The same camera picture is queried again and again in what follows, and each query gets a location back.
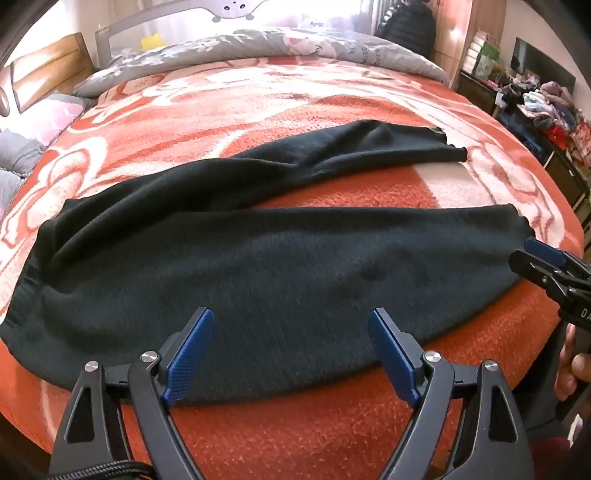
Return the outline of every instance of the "pink pillow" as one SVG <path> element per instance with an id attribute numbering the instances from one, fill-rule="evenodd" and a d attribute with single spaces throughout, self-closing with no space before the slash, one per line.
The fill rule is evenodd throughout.
<path id="1" fill-rule="evenodd" d="M 62 98 L 71 98 L 74 101 L 63 101 Z M 48 147 L 82 114 L 85 109 L 84 101 L 75 97 L 53 94 L 15 118 L 9 128 L 24 138 L 37 140 Z"/>

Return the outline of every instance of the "headboard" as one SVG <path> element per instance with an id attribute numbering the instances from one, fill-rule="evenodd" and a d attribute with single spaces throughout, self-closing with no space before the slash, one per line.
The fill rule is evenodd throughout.
<path id="1" fill-rule="evenodd" d="M 146 8 L 134 15 L 122 18 L 108 27 L 95 33 L 96 49 L 99 57 L 99 67 L 105 69 L 112 60 L 111 37 L 128 30 L 136 25 L 155 20 L 167 15 L 204 8 L 215 15 L 213 21 L 219 22 L 222 18 L 241 18 L 251 20 L 252 13 L 267 0 L 171 0 L 163 4 L 157 4 Z"/>
<path id="2" fill-rule="evenodd" d="M 0 70 L 0 129 L 43 97 L 71 93 L 94 71 L 80 32 L 14 60 Z"/>

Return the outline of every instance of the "white wall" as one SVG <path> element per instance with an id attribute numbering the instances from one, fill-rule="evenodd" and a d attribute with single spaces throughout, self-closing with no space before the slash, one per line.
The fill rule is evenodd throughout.
<path id="1" fill-rule="evenodd" d="M 506 64 L 511 63 L 517 37 L 544 52 L 576 77 L 574 101 L 587 119 L 591 119 L 591 89 L 566 47 L 544 19 L 524 1 L 507 0 L 505 26 L 500 48 L 501 59 Z"/>
<path id="2" fill-rule="evenodd" d="M 59 0 L 25 34 L 7 64 L 76 32 L 82 32 L 96 64 L 95 31 L 112 22 L 109 0 Z"/>

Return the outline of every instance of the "blue gripper pad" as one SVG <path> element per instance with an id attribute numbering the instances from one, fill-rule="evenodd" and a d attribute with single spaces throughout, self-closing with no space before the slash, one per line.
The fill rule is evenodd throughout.
<path id="1" fill-rule="evenodd" d="M 195 322 L 194 317 L 197 315 L 199 315 L 199 318 Z M 215 317 L 213 312 L 209 309 L 204 311 L 200 309 L 195 312 L 193 318 L 187 324 L 190 330 L 186 332 L 186 328 L 179 333 L 179 336 L 183 335 L 184 342 L 178 348 L 175 348 L 176 355 L 168 363 L 165 372 L 166 384 L 162 394 L 162 401 L 167 407 L 182 400 L 187 394 L 203 354 L 213 337 L 214 326 Z"/>
<path id="2" fill-rule="evenodd" d="M 391 327 L 398 330 L 394 322 L 390 323 Z M 415 383 L 413 366 L 402 350 L 402 346 L 376 310 L 369 315 L 368 332 L 397 397 L 408 403 L 410 407 L 416 408 L 421 400 L 421 395 Z"/>
<path id="3" fill-rule="evenodd" d="M 556 268 L 564 268 L 566 266 L 566 257 L 560 250 L 540 242 L 533 237 L 525 240 L 523 248 L 530 255 L 538 257 L 540 260 L 544 260 Z"/>

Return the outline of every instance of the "human hand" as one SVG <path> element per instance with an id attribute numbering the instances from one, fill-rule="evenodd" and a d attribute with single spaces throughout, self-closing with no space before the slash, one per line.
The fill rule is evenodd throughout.
<path id="1" fill-rule="evenodd" d="M 576 327 L 566 327 L 566 339 L 560 351 L 560 366 L 556 374 L 554 392 L 560 401 L 566 400 L 577 388 L 577 379 L 584 382 L 591 382 L 591 355 L 580 353 L 574 356 L 574 339 Z M 587 401 L 581 408 L 579 415 L 587 420 L 591 414 L 591 401 Z"/>

